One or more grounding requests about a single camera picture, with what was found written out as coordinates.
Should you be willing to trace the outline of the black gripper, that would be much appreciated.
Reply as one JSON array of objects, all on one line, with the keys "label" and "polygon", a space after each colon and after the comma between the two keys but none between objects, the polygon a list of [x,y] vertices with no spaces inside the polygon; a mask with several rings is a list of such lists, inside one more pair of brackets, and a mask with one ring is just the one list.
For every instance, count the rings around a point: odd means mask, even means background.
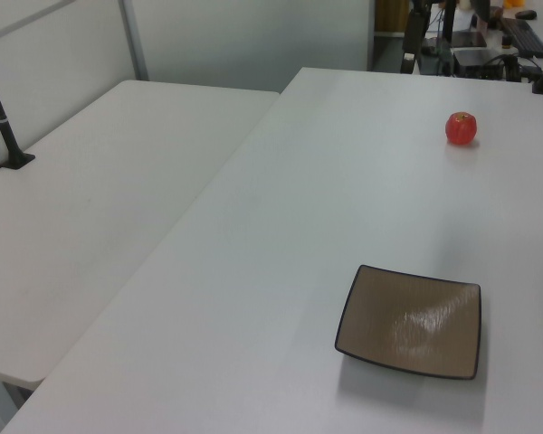
[{"label": "black gripper", "polygon": [[415,55],[422,46],[422,41],[429,24],[429,12],[426,10],[412,10],[407,19],[403,40],[403,58],[401,73],[412,74],[414,72]]}]

